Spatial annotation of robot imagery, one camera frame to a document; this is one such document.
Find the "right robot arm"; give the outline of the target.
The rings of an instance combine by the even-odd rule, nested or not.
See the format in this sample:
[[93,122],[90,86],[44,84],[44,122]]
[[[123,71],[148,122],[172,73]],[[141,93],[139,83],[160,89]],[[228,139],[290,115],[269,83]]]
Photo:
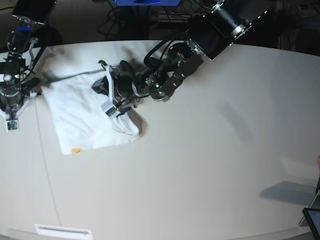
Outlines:
[[8,55],[0,63],[0,109],[16,114],[40,79],[30,75],[48,46],[63,42],[61,34],[49,24],[56,0],[19,0],[12,15],[19,24],[7,37]]

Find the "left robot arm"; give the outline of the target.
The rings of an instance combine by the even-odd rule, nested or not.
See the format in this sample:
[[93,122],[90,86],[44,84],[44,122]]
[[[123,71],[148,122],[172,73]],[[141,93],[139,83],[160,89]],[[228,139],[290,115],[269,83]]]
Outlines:
[[273,0],[216,0],[186,31],[172,33],[155,45],[143,59],[144,72],[136,72],[122,60],[92,89],[117,105],[144,97],[165,102],[197,71],[204,57],[214,60],[274,4]]

